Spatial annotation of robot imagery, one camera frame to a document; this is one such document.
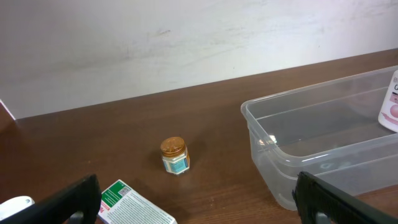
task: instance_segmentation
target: clear plastic container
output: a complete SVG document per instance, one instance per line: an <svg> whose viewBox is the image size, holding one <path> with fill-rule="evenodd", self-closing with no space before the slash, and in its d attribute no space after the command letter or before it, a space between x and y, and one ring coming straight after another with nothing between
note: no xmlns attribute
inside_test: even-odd
<svg viewBox="0 0 398 224"><path fill-rule="evenodd" d="M398 184L398 134L377 121L398 66L243 103L252 159L286 209L307 171L357 195Z"/></svg>

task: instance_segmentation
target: bottle label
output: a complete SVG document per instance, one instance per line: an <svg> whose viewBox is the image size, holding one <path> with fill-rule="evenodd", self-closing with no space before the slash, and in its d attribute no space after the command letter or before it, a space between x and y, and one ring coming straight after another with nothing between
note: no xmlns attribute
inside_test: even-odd
<svg viewBox="0 0 398 224"><path fill-rule="evenodd" d="M181 174L182 172L188 170L189 162L190 161L188 153L186 156L183 156L179 160L173 162L163 159L166 171L172 174Z"/></svg>
<svg viewBox="0 0 398 224"><path fill-rule="evenodd" d="M381 107L381 116L389 123L398 125L398 78L394 77Z"/></svg>

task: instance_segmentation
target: white wall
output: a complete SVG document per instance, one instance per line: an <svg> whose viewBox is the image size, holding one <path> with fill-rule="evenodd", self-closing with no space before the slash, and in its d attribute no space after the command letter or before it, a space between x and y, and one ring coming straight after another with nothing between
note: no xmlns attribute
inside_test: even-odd
<svg viewBox="0 0 398 224"><path fill-rule="evenodd" d="M2 0L0 98L23 118L393 49L397 22L398 0Z"/></svg>

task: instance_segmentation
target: white object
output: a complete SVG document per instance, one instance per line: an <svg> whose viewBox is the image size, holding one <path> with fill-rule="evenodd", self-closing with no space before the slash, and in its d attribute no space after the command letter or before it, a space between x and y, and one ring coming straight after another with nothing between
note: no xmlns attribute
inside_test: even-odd
<svg viewBox="0 0 398 224"><path fill-rule="evenodd" d="M398 70L394 72L379 113L379 122L398 133Z"/></svg>
<svg viewBox="0 0 398 224"><path fill-rule="evenodd" d="M177 224L175 219L118 180L102 193L98 216L107 224Z"/></svg>
<svg viewBox="0 0 398 224"><path fill-rule="evenodd" d="M35 202L33 199L28 196L14 197L8 201L5 201L4 203L0 204L0 221L22 211L34 203Z"/></svg>

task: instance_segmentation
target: jar label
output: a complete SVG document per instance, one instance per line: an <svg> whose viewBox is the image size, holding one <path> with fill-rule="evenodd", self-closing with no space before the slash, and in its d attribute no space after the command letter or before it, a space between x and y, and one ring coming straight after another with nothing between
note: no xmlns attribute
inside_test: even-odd
<svg viewBox="0 0 398 224"><path fill-rule="evenodd" d="M170 162L163 160L164 167L166 168L167 172L173 173L173 174L180 174L187 169L189 169L189 157L184 157L178 161L175 162Z"/></svg>

